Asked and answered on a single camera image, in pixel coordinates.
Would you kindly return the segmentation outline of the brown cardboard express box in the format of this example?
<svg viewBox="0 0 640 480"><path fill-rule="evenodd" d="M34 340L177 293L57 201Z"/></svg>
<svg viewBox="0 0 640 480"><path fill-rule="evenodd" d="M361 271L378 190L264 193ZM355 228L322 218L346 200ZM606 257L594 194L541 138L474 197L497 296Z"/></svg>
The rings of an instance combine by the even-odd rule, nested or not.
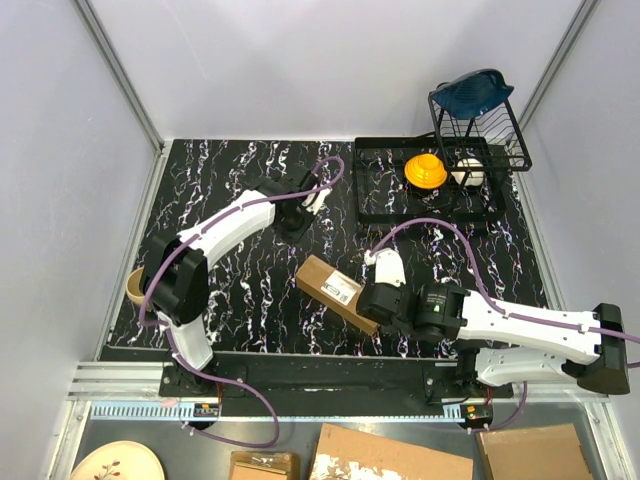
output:
<svg viewBox="0 0 640 480"><path fill-rule="evenodd" d="M361 332L373 336L378 330L377 323L356 312L364 287L319 257L310 255L298 268L295 280L300 290Z"/></svg>

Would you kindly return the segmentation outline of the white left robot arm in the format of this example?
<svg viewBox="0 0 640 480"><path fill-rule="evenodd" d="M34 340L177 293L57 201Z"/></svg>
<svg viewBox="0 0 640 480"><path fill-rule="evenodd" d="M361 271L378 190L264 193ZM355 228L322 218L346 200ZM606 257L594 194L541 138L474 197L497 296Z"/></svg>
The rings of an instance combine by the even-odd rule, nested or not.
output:
<svg viewBox="0 0 640 480"><path fill-rule="evenodd" d="M330 192L307 170L265 178L212 217L153 238L139 279L139 323L155 323L168 332L174 356L187 365L180 381L190 393L206 395L216 382L204 327L210 271L240 243L270 227L298 241Z"/></svg>

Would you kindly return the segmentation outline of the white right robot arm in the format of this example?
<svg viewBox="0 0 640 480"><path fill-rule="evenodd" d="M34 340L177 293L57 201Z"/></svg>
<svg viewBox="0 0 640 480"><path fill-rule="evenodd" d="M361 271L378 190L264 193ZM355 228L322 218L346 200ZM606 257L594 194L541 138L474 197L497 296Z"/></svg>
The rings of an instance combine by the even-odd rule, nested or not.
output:
<svg viewBox="0 0 640 480"><path fill-rule="evenodd" d="M567 382L604 395L630 391L626 335L618 306L565 312L486 299L455 285L364 287L359 315L428 343L498 342L500 348L461 352L454 384L466 396L488 386Z"/></svg>

